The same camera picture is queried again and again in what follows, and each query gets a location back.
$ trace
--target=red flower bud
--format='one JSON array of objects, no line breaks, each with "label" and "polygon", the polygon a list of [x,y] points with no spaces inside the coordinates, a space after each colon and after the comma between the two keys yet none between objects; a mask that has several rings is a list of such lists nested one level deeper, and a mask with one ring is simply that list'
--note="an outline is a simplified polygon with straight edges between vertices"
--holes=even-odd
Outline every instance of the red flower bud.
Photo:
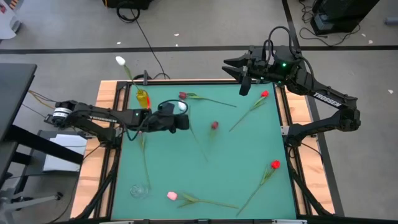
[{"label": "red flower bud", "polygon": [[279,162],[278,160],[272,161],[271,167],[272,167],[273,169],[278,169],[279,166],[280,166],[280,162]]},{"label": "red flower bud", "polygon": [[218,128],[218,122],[217,122],[217,121],[214,121],[214,122],[211,124],[211,128],[212,128],[213,130],[216,130],[216,129]]},{"label": "red flower bud", "polygon": [[185,99],[187,99],[187,93],[180,92],[179,97],[180,97],[181,100],[185,100]]},{"label": "red flower bud", "polygon": [[261,97],[267,97],[268,96],[268,91],[266,90],[266,91],[263,91],[262,93],[261,93]]}]

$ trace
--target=wooden edge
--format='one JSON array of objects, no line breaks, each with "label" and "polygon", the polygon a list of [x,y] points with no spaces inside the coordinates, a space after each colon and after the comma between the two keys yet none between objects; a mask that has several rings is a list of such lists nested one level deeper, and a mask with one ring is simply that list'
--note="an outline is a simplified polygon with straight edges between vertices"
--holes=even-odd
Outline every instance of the wooden edge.
[{"label": "wooden edge", "polygon": [[[122,81],[130,81],[130,80],[101,81],[95,106],[100,106],[103,108],[112,108],[114,96],[116,94],[116,84],[117,82],[122,82]],[[197,82],[197,81],[233,82],[235,81],[235,79],[218,78],[218,79],[148,80],[149,83],[150,82]],[[142,83],[143,80],[135,80],[135,82]],[[124,99],[123,92],[124,90],[122,90],[122,93],[120,94],[120,99],[118,103],[119,110],[121,110],[121,105]],[[293,122],[300,124],[307,124],[309,122],[312,122],[310,118],[310,113],[308,111],[307,103],[305,101],[305,97],[295,95],[288,91],[286,92],[287,92],[287,98],[289,101],[290,113],[292,115]],[[277,88],[277,97],[279,101],[278,104],[280,108],[282,122],[284,125],[287,125],[284,106],[282,103],[282,96],[279,88]],[[104,127],[109,126],[109,123],[106,122],[98,121],[97,123]],[[307,137],[303,140],[303,142],[319,151],[318,144],[315,138]],[[90,153],[98,144],[99,144],[98,140],[90,139],[87,143],[85,154]],[[331,213],[334,213],[333,203],[331,201],[331,195],[326,181],[326,175],[323,169],[323,164],[320,159],[320,156],[311,149],[306,148],[306,146],[300,146],[298,149],[300,151],[300,157],[302,159],[302,166],[303,166],[307,187],[311,190],[311,192],[314,194],[314,196],[324,206],[326,210],[328,210]],[[108,164],[108,172],[113,163],[113,157],[114,157],[114,152],[111,152]],[[90,200],[97,191],[98,184],[100,181],[103,159],[104,159],[104,149],[99,148],[94,153],[92,153],[90,157],[86,158],[84,163],[82,164],[70,217],[75,217],[79,215],[83,211],[83,209],[89,204]],[[305,214],[301,190],[296,183],[295,183],[295,189],[297,193],[298,207],[300,209],[300,213]],[[103,206],[101,206],[100,216],[105,216],[106,214],[106,205],[108,203],[108,196],[109,196],[109,187],[106,189],[102,198]]]},{"label": "wooden edge", "polygon": [[[286,95],[288,98],[289,110],[292,116],[293,123],[307,124],[312,122],[305,97],[293,94],[288,90],[286,90]],[[282,117],[282,123],[284,126],[287,126],[287,119],[285,115],[284,104],[282,102],[282,93],[280,91],[280,88],[277,88],[277,96],[280,114]],[[307,136],[302,142],[319,152],[316,138],[311,138],[310,136]],[[326,210],[328,210],[330,213],[334,213],[335,209],[331,200],[330,189],[328,186],[325,170],[323,168],[323,163],[320,155],[304,145],[298,147],[298,150],[300,152],[304,179],[308,189],[312,192],[315,198],[322,204],[322,206]],[[297,168],[294,159],[290,160],[292,161],[293,166]],[[306,213],[302,197],[302,191],[296,183],[295,191],[297,194],[297,202],[300,213],[302,215],[305,215]],[[313,208],[312,213],[314,215],[317,214]]]}]

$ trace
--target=gray floor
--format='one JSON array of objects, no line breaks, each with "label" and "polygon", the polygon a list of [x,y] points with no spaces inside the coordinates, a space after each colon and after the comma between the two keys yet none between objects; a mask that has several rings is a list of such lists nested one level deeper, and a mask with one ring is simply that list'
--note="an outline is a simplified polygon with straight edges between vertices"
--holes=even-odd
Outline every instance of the gray floor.
[{"label": "gray floor", "polygon": [[[302,6],[289,0],[296,30],[303,26]],[[365,18],[362,30],[343,45],[398,45],[398,26],[387,27],[387,16],[398,16],[398,2],[381,0]],[[102,47],[147,47],[136,24],[124,24],[114,9],[105,9],[94,0],[25,0],[20,11],[24,26],[12,40],[0,43],[0,49],[77,49]],[[277,0],[155,0],[139,19],[154,47],[260,45],[275,26],[287,25],[281,1]],[[277,31],[276,45],[287,44],[286,34]],[[339,40],[338,34],[328,41]],[[301,46],[318,46],[317,40],[302,40]],[[159,52],[159,60],[172,78],[228,78],[221,70],[223,59],[244,52]],[[304,52],[316,78],[324,84],[357,96],[362,126],[353,133],[332,131],[326,141],[335,170],[346,216],[398,219],[396,201],[398,159],[394,136],[398,127],[395,85],[398,82],[397,51]],[[74,99],[94,103],[101,80],[124,79],[114,61],[123,56],[134,74],[144,69],[160,72],[151,53],[109,54],[37,54],[0,55],[0,62],[36,63],[39,67],[31,89],[56,100]],[[46,107],[27,96],[24,103],[47,114]],[[322,118],[331,114],[327,105],[318,103]],[[21,108],[17,125],[36,133],[51,130],[42,118]],[[11,167],[13,173],[21,170]],[[37,223],[60,214],[71,196],[75,177],[34,177],[26,195],[53,194],[61,191],[59,202],[24,209],[15,213],[19,223],[32,223],[28,218],[40,214]]]}]

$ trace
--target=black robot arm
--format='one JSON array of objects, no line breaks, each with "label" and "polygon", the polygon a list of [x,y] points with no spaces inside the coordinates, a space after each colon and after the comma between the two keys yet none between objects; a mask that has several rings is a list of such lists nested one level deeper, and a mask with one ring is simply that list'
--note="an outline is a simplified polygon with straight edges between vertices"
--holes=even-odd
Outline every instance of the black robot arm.
[{"label": "black robot arm", "polygon": [[189,129],[186,111],[182,114],[173,114],[173,110],[174,105],[167,101],[161,103],[158,110],[152,113],[151,109],[116,111],[70,100],[57,102],[53,115],[47,120],[62,129],[79,128],[96,136],[100,142],[117,147],[121,143],[121,133],[114,128],[101,127],[92,122],[93,120],[117,123],[125,130],[148,133],[166,130],[175,133],[177,129]]},{"label": "black robot arm", "polygon": [[247,95],[253,78],[260,82],[285,85],[292,93],[312,96],[338,109],[330,118],[306,125],[293,124],[288,130],[285,129],[284,139],[288,145],[299,146],[302,139],[311,134],[333,129],[355,131],[359,128],[361,121],[356,108],[357,98],[316,81],[313,72],[306,71],[305,62],[308,64],[308,61],[300,52],[281,46],[275,54],[272,53],[272,65],[268,64],[269,60],[265,59],[264,52],[264,48],[251,46],[249,52],[242,57],[224,60],[224,63],[233,67],[223,67],[223,70],[241,83],[240,95]]}]

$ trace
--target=yellow bottle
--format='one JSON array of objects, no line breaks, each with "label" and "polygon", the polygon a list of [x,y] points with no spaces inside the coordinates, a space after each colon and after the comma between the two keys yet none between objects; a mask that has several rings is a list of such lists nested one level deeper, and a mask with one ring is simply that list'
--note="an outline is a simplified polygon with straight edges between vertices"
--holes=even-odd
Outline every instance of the yellow bottle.
[{"label": "yellow bottle", "polygon": [[136,98],[141,106],[141,108],[149,109],[150,108],[150,98],[148,93],[145,90],[138,89],[136,93]]}]

